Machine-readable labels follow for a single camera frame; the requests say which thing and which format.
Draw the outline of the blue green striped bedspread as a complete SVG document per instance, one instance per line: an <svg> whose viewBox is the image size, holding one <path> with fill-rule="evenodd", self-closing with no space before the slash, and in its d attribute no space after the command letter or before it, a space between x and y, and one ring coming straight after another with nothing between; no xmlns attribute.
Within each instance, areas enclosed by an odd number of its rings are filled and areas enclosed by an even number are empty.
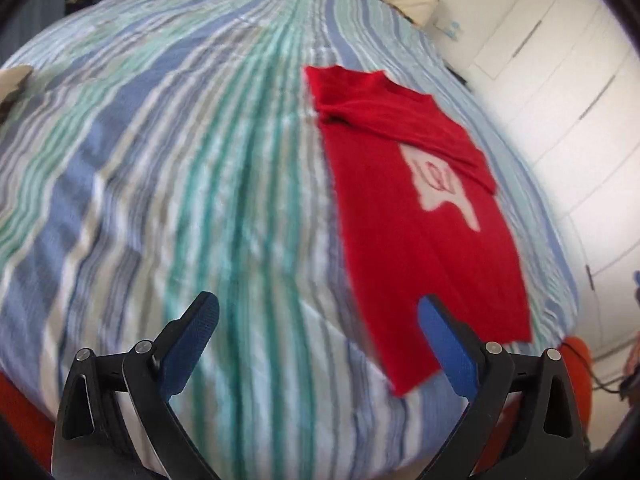
<svg viewBox="0 0 640 480"><path fill-rule="evenodd" d="M9 59L1 367L47 416L76 352L130 349L203 290L220 322L172 407L226 479L367 479L437 451L463 402L403 398L358 320L304 67L382 70L469 131L499 183L534 340L578 295L533 173L427 34L381 0L104 0Z"/></svg>

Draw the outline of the white wardrobe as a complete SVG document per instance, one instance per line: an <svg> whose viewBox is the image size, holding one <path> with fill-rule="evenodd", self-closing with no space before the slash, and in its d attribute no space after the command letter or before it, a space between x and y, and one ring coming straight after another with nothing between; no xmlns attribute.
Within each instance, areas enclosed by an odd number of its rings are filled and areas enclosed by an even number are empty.
<svg viewBox="0 0 640 480"><path fill-rule="evenodd" d="M438 44L522 153L573 249L599 351L639 327L639 57L603 0L440 0Z"/></svg>

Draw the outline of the wall socket with blue stickers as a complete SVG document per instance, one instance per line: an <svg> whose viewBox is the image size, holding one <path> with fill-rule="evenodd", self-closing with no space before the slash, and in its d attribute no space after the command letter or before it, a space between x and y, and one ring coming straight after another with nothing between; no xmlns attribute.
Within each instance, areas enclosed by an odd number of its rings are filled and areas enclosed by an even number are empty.
<svg viewBox="0 0 640 480"><path fill-rule="evenodd" d="M461 35L461 26L457 21L445 21L443 18L435 18L433 26L450 40L459 40Z"/></svg>

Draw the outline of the patterned beige pillow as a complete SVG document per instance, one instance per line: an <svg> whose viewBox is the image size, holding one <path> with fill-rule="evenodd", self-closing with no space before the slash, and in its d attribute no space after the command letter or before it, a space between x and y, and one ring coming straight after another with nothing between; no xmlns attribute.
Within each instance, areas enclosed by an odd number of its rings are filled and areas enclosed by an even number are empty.
<svg viewBox="0 0 640 480"><path fill-rule="evenodd" d="M17 65L0 70L0 122L4 122L11 107L25 89L26 81L34 69L29 65Z"/></svg>

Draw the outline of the red sweater with white rabbit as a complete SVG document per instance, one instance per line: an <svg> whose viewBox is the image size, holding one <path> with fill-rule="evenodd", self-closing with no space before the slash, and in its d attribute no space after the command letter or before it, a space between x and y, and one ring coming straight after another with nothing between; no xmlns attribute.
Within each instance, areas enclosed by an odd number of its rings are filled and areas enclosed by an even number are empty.
<svg viewBox="0 0 640 480"><path fill-rule="evenodd" d="M398 396L438 369L418 322L437 296L483 340L530 341L520 257L483 152L383 72L306 68L359 311Z"/></svg>

